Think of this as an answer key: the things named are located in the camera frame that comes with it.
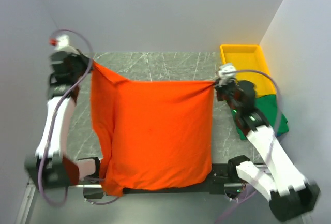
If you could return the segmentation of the orange t shirt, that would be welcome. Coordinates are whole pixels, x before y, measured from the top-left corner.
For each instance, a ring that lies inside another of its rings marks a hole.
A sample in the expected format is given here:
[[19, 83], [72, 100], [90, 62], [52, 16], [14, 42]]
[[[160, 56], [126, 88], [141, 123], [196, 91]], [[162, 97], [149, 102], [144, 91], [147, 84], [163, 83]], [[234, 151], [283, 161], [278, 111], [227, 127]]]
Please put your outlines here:
[[94, 63], [92, 126], [103, 190], [161, 190], [203, 182], [212, 169], [212, 81], [129, 80]]

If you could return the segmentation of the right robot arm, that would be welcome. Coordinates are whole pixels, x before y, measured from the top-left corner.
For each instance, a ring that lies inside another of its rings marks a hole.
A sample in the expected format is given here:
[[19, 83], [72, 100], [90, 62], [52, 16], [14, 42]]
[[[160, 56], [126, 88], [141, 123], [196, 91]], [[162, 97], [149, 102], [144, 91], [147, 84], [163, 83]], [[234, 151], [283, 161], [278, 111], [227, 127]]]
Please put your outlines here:
[[313, 211], [320, 188], [315, 182], [310, 183], [292, 163], [280, 145], [276, 131], [255, 106], [254, 84], [234, 78], [217, 79], [215, 90], [218, 101], [226, 101], [235, 112], [237, 127], [259, 152], [270, 172], [266, 174], [247, 157], [238, 156], [229, 161], [229, 180], [243, 180], [262, 194], [280, 222]]

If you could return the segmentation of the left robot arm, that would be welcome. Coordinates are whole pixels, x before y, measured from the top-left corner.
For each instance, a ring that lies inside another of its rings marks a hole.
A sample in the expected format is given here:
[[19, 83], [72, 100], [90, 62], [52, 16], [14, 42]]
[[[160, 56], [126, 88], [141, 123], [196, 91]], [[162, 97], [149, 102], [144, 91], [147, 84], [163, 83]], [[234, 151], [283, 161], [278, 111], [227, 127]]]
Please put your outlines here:
[[100, 161], [80, 166], [67, 155], [67, 137], [77, 104], [79, 84], [93, 69], [92, 60], [79, 50], [56, 51], [50, 55], [53, 69], [47, 91], [47, 119], [35, 154], [25, 158], [24, 167], [39, 191], [68, 188], [86, 178], [96, 184], [103, 179]]

